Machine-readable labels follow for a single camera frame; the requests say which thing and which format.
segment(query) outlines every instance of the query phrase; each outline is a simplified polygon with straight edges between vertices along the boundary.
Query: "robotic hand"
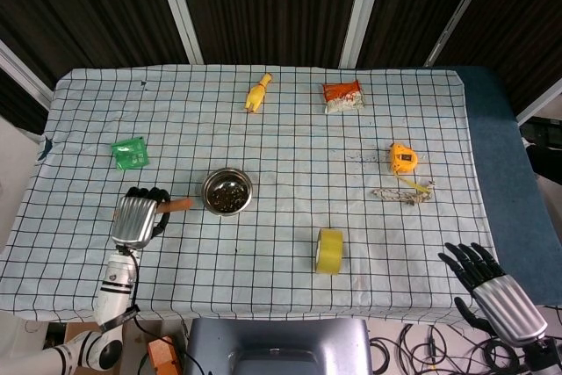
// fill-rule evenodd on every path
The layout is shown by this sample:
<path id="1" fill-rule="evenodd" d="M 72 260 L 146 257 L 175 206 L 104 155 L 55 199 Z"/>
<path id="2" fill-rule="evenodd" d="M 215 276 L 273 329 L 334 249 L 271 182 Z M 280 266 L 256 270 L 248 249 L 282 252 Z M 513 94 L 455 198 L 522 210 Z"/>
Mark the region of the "robotic hand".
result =
<path id="1" fill-rule="evenodd" d="M 525 363 L 534 375 L 560 375 L 562 365 L 556 343 L 544 339 L 547 323 L 519 284 L 507 275 L 484 248 L 445 243 L 458 262 L 439 254 L 487 317 L 478 318 L 465 302 L 455 298 L 463 318 L 474 328 L 498 336 L 512 347 L 522 347 Z"/>
<path id="2" fill-rule="evenodd" d="M 169 202 L 169 194 L 164 190 L 131 188 L 118 203 L 112 227 L 117 252 L 109 258 L 94 306 L 101 334 L 83 332 L 68 343 L 9 360 L 0 365 L 0 375 L 72 375 L 78 366 L 107 371 L 117 363 L 123 349 L 123 324 L 139 312 L 134 303 L 139 272 L 136 251 L 147 246 L 168 224 L 169 213 L 165 213 L 154 226 L 156 208 L 162 201 Z M 127 307 L 132 289 L 131 306 Z"/>

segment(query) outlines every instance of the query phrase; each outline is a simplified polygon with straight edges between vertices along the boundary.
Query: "stainless steel bowl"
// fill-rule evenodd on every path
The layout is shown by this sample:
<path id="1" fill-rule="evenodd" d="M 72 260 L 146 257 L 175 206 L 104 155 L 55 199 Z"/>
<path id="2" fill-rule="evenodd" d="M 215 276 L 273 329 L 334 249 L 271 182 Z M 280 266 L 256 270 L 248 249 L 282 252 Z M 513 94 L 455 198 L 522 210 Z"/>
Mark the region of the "stainless steel bowl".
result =
<path id="1" fill-rule="evenodd" d="M 219 169 L 211 173 L 201 186 L 205 208 L 218 215 L 235 215 L 252 200 L 252 183 L 238 169 Z"/>

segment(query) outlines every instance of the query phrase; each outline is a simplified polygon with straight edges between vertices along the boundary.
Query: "table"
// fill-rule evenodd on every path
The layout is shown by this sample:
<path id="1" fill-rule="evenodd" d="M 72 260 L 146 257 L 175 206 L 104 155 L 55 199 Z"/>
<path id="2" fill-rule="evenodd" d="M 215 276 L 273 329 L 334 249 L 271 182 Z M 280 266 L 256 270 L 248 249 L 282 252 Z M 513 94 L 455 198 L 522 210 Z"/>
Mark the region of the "table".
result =
<path id="1" fill-rule="evenodd" d="M 262 111 L 249 116 L 245 93 L 266 70 L 274 82 Z M 324 116 L 320 83 L 355 77 L 367 107 Z M 450 70 L 75 69 L 57 85 L 46 134 L 53 150 L 36 168 L 0 258 L 0 308 L 27 318 L 91 318 L 112 251 L 112 210 L 129 186 L 157 182 L 172 195 L 194 195 L 225 164 L 249 173 L 259 199 L 234 218 L 201 204 L 172 215 L 142 254 L 143 316 L 455 322 L 451 298 L 465 292 L 436 253 L 445 241 L 492 245 L 463 85 Z M 109 145 L 139 134 L 153 161 L 114 169 Z M 416 173 L 436 181 L 436 201 L 407 208 L 371 195 L 398 186 L 383 164 L 397 139 L 426 157 Z M 445 155 L 445 145 L 458 149 Z M 450 172 L 460 169 L 456 179 Z M 466 189 L 449 188 L 451 180 Z M 347 235 L 342 273 L 332 278 L 312 272 L 316 232 L 330 226 Z"/>

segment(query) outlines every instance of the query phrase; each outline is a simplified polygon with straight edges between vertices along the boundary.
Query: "blue cloth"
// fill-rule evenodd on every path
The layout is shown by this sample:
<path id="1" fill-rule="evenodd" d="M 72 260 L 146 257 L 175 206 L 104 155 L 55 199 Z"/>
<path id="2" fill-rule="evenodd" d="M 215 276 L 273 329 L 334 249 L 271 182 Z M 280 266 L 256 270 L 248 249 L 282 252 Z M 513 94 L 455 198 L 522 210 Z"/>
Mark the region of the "blue cloth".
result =
<path id="1" fill-rule="evenodd" d="M 501 266 L 536 305 L 560 305 L 562 246 L 503 84 L 486 68 L 453 69 L 465 84 L 472 151 Z"/>

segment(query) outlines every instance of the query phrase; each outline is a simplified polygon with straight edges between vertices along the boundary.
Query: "green packet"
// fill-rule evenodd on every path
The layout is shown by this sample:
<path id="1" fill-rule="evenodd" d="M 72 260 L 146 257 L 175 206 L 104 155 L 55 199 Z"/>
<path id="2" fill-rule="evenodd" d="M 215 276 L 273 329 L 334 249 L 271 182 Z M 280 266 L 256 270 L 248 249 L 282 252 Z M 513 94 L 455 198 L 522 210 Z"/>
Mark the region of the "green packet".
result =
<path id="1" fill-rule="evenodd" d="M 142 137 L 115 142 L 112 151 L 118 169 L 137 169 L 148 164 L 147 146 Z"/>

